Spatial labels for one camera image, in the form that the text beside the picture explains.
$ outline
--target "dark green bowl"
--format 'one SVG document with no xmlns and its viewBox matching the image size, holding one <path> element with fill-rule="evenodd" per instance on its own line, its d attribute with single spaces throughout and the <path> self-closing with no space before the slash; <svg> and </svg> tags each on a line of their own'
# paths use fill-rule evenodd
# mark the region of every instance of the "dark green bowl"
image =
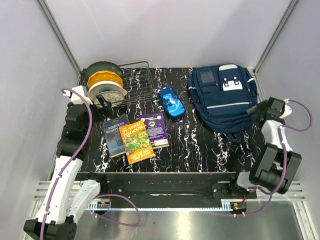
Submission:
<svg viewBox="0 0 320 240">
<path fill-rule="evenodd" d="M 89 80 L 89 78 L 99 71 L 111 71 L 117 74 L 120 78 L 123 77 L 123 72 L 121 68 L 110 61 L 98 61 L 87 67 L 85 70 L 85 78 Z"/>
</svg>

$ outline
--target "orange book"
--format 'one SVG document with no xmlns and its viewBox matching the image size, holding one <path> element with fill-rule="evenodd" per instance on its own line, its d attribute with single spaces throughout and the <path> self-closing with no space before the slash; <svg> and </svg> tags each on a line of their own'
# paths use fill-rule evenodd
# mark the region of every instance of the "orange book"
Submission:
<svg viewBox="0 0 320 240">
<path fill-rule="evenodd" d="M 148 132 L 142 120 L 119 127 L 129 164 L 155 156 Z"/>
</svg>

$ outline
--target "gray floor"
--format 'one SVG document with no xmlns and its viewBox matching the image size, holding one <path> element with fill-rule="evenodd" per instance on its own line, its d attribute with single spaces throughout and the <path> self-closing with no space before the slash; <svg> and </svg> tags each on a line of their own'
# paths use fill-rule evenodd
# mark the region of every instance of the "gray floor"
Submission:
<svg viewBox="0 0 320 240">
<path fill-rule="evenodd" d="M 250 202 L 248 212 L 261 206 Z M 126 227 L 85 212 L 77 226 L 76 240 L 302 240 L 293 206 L 272 202 L 255 216 L 224 217 L 207 212 L 141 212 L 142 225 Z M 136 213 L 111 211 L 106 217 L 134 223 Z"/>
</svg>

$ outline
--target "dark blue book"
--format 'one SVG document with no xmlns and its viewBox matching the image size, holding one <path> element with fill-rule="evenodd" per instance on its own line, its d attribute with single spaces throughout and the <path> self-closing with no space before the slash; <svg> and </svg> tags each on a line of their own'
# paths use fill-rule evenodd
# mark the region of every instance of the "dark blue book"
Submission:
<svg viewBox="0 0 320 240">
<path fill-rule="evenodd" d="M 128 125 L 127 115 L 121 115 L 103 124 L 106 144 L 109 150 L 110 158 L 125 154 L 125 146 L 119 131 L 120 127 Z"/>
</svg>

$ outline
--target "purple book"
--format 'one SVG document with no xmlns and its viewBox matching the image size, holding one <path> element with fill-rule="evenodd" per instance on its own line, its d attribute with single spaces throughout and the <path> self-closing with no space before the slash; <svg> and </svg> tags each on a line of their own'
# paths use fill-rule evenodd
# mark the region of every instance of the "purple book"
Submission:
<svg viewBox="0 0 320 240">
<path fill-rule="evenodd" d="M 140 115 L 139 118 L 144 122 L 153 149 L 169 146 L 168 135 L 162 113 Z"/>
</svg>

